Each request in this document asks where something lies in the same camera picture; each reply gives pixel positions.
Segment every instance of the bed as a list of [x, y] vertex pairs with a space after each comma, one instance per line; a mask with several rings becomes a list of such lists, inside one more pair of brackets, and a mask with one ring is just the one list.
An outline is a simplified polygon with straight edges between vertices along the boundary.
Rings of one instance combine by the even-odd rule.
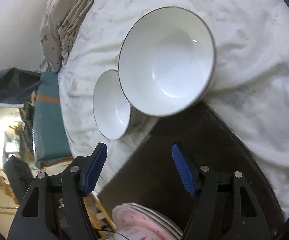
[[59, 72], [62, 117], [74, 157], [98, 142], [108, 158], [96, 191], [114, 177], [146, 140], [158, 118], [109, 141], [97, 129], [92, 95], [98, 77], [118, 68], [133, 24], [163, 6], [187, 8], [209, 25], [217, 47], [213, 85], [204, 101], [253, 152], [289, 217], [289, 8], [283, 0], [94, 0]]

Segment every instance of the black bag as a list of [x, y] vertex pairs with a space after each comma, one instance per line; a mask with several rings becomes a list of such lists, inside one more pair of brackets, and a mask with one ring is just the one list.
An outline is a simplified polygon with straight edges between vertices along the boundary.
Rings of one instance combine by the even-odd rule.
[[0, 103], [23, 104], [31, 101], [32, 91], [40, 83], [41, 73], [9, 68], [0, 71]]
[[3, 168], [15, 197], [20, 203], [33, 181], [31, 170], [26, 163], [15, 156], [11, 156]]

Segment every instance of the black cable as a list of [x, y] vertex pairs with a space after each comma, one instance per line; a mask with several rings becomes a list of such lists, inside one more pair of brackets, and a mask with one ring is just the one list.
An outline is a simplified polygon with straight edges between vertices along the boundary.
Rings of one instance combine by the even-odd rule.
[[116, 234], [119, 234], [121, 236], [123, 236], [126, 240], [129, 240], [127, 237], [125, 237], [123, 234], [120, 234], [119, 232], [114, 232], [114, 231], [111, 231], [111, 230], [103, 230], [103, 229], [96, 229], [97, 231], [104, 231], [104, 232], [110, 232], [110, 233], [116, 233]]

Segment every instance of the ceramic bowl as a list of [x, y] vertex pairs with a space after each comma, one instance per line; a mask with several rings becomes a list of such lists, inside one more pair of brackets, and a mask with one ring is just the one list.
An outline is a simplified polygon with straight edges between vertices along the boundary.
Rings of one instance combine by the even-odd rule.
[[124, 96], [118, 71], [113, 69], [102, 73], [95, 85], [93, 114], [100, 132], [110, 140], [135, 131], [146, 119]]
[[161, 240], [154, 232], [142, 227], [129, 227], [114, 233], [114, 240]]
[[201, 98], [214, 65], [215, 43], [206, 23], [184, 8], [163, 7], [131, 28], [118, 70], [122, 90], [135, 108], [169, 116]]

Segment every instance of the white wall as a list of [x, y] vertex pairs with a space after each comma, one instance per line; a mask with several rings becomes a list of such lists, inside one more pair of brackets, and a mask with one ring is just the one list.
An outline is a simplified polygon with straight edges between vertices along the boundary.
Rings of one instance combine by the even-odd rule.
[[0, 70], [38, 70], [40, 25], [47, 0], [0, 0]]

